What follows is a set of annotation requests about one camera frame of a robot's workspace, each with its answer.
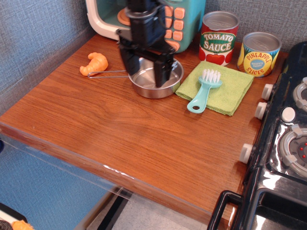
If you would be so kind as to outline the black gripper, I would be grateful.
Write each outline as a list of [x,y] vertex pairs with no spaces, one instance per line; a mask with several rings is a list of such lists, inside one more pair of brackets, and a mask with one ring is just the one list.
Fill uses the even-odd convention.
[[165,15],[130,14],[130,29],[118,29],[119,51],[129,75],[140,69],[139,58],[153,62],[154,78],[157,88],[162,87],[169,78],[174,65],[174,48],[165,41]]

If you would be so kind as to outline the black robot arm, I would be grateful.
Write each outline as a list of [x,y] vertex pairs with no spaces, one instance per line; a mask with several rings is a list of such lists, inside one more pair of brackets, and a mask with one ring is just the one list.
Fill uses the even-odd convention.
[[139,59],[153,62],[156,87],[169,78],[174,66],[175,49],[165,40],[165,6],[163,0],[127,0],[125,15],[130,20],[129,30],[116,31],[119,50],[130,75],[140,70]]

